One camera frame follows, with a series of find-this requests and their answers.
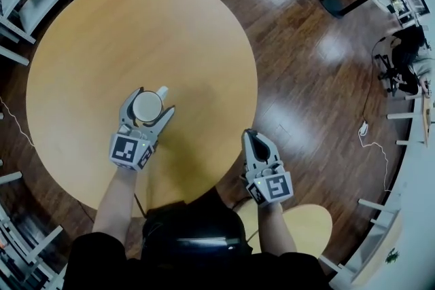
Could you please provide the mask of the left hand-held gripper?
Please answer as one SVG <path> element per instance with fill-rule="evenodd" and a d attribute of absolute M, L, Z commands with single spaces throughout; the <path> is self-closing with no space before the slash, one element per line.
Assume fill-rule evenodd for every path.
<path fill-rule="evenodd" d="M 165 109 L 154 121 L 136 123 L 133 103 L 144 88 L 136 89 L 119 110 L 119 129 L 111 137 L 109 159 L 118 167 L 142 171 L 155 152 L 160 133 L 175 114 L 175 105 Z"/>

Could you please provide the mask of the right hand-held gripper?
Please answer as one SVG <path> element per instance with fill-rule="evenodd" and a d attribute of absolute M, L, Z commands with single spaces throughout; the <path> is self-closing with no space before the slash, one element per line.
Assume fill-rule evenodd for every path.
<path fill-rule="evenodd" d="M 241 175 L 241 180 L 254 202 L 265 207 L 291 198 L 294 191 L 290 172 L 284 169 L 281 160 L 278 161 L 276 144 L 252 129 L 244 130 L 241 139 L 249 170 Z"/>

